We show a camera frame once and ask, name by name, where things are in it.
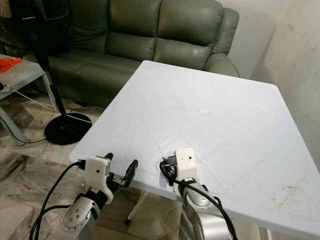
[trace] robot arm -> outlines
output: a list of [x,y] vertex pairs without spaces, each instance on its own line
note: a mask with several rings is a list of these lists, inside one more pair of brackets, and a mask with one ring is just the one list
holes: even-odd
[[194,190],[173,182],[173,179],[199,189],[211,197],[197,177],[196,154],[192,148],[179,149],[174,156],[164,158],[160,168],[169,176],[168,183],[182,197],[183,208],[193,226],[196,240],[232,240],[228,225],[220,210]]
[[94,233],[100,210],[110,204],[113,193],[121,187],[128,187],[138,167],[134,160],[126,170],[125,177],[117,179],[110,172],[113,154],[105,157],[92,156],[85,162],[84,180],[85,194],[80,193],[73,205],[62,215],[60,227],[51,240],[89,240]]

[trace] marble floor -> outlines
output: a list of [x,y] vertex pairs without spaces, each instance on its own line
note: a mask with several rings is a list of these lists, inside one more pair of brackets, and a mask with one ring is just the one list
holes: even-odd
[[[28,97],[52,108],[49,97],[32,88],[24,88]],[[0,102],[23,134],[31,141],[44,138],[44,127],[58,116],[23,97],[12,94]],[[67,112],[87,115],[93,122],[104,109],[96,106],[82,107],[63,99]],[[59,146],[47,141],[15,146],[11,137],[0,125],[0,239],[28,240],[30,229],[37,218],[42,203],[53,183],[69,164],[68,156],[75,144]],[[71,170],[53,192],[48,206],[71,204],[84,192],[83,172]],[[92,240],[186,240],[182,205],[149,193],[141,208],[125,225],[124,220],[135,206],[140,190],[120,188],[111,204],[102,209]],[[59,226],[63,210],[53,210],[41,222],[40,238],[49,240]],[[264,240],[265,229],[233,220],[239,240]]]

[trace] sofa backrest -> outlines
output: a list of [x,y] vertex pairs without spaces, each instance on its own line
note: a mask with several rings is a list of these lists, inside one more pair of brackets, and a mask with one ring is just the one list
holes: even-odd
[[239,14],[215,0],[71,0],[71,47],[203,70],[228,54]]

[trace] table surface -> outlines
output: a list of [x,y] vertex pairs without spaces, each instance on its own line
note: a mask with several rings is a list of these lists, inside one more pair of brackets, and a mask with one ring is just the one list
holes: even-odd
[[272,84],[144,61],[69,161],[112,152],[123,176],[138,159],[132,186],[177,199],[159,163],[183,148],[232,217],[320,238],[320,174]]
[[[13,58],[0,54],[1,58]],[[10,85],[14,90],[19,90],[35,79],[45,74],[40,65],[35,62],[22,60],[22,62],[14,65],[9,70],[0,73],[0,81],[3,85]],[[12,94],[13,91],[0,92],[0,100]]]

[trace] green leather sofa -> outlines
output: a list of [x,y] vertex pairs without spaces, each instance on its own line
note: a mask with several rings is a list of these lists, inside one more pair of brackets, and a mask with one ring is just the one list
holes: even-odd
[[228,58],[239,14],[215,0],[71,4],[70,51],[49,56],[62,97],[106,107],[143,60],[239,76]]

